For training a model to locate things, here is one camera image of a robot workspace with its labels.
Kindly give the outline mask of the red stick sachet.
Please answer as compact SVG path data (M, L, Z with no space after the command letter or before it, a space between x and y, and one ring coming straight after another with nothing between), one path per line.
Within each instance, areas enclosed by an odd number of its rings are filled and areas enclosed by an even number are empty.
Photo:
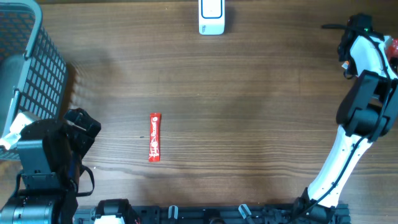
M160 113L150 114L149 162L160 161Z

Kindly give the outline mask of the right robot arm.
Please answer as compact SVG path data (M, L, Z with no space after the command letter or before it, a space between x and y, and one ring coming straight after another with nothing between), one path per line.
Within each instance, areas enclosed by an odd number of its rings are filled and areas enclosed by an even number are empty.
M370 15L352 15L337 48L346 79L355 83L341 102L336 139L314 181L297 198L289 223L344 223L338 201L361 156L397 119L397 40L373 29Z

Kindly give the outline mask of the red candy bag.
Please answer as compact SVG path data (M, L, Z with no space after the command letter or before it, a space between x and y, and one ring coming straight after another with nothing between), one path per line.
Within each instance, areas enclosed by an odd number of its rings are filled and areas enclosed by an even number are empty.
M388 61L391 61L393 58L397 58L398 56L398 40L397 39L392 39L392 42L388 45L388 48L386 49L386 56Z

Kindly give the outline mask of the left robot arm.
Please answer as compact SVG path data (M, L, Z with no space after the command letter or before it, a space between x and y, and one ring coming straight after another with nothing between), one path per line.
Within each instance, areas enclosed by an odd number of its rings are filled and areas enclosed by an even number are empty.
M63 120L34 120L24 113L1 145L14 146L22 164L16 187L1 209L1 223L142 223L126 199L103 200L78 212L80 177L93 172L82 159L101 131L101 124L81 108L68 110Z

